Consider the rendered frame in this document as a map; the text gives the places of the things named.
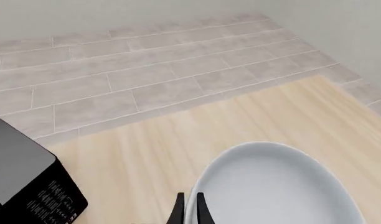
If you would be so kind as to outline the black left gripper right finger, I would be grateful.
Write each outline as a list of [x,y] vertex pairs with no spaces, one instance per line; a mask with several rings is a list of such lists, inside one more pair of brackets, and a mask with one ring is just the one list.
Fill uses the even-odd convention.
[[197,194],[197,223],[198,224],[215,224],[209,212],[204,194],[202,192],[199,192]]

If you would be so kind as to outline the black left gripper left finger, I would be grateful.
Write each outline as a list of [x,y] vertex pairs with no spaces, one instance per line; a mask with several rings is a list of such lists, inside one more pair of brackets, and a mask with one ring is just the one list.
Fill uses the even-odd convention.
[[177,194],[172,212],[167,224],[184,224],[185,195],[183,192]]

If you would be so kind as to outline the black microwave oven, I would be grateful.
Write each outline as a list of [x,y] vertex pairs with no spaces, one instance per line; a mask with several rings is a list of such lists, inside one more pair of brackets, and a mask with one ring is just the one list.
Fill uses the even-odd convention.
[[0,224],[72,224],[87,206],[57,156],[0,118]]

